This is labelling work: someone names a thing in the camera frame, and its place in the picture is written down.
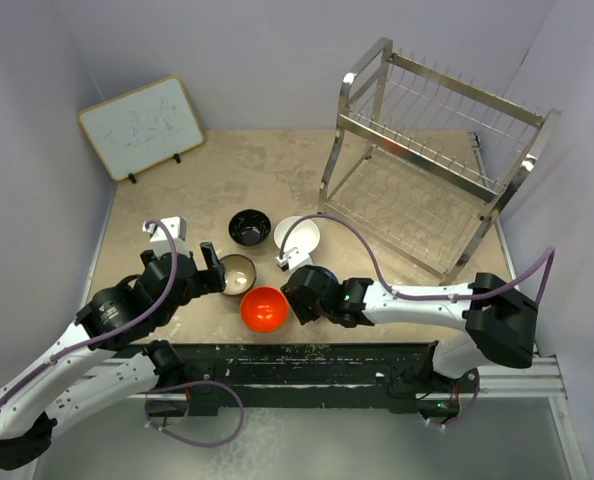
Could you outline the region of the blue floral white bowl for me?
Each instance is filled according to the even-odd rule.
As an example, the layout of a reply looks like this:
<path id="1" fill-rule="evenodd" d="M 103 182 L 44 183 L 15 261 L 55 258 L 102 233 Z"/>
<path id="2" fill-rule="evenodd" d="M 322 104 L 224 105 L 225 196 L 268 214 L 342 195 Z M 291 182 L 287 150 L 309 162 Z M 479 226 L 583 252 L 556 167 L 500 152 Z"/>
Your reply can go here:
<path id="1" fill-rule="evenodd" d="M 332 279 L 333 281 L 337 282 L 337 277 L 335 276 L 335 274 L 330 271 L 329 269 L 322 267 L 322 266 L 315 266 L 314 269 L 321 273 L 322 275 L 325 275 L 326 277 Z"/>

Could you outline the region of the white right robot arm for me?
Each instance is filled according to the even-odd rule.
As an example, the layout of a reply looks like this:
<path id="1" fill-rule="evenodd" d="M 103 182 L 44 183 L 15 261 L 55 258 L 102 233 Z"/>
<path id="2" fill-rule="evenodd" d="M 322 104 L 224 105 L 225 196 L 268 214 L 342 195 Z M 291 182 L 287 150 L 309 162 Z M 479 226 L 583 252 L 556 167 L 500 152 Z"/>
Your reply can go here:
<path id="1" fill-rule="evenodd" d="M 344 328 L 417 324 L 453 330 L 429 347 L 423 383 L 444 391 L 482 366 L 528 369 L 533 364 L 538 305 L 491 273 L 468 283 L 397 286 L 353 277 L 344 281 L 326 268 L 303 266 L 280 288 L 298 321 L 325 318 Z"/>

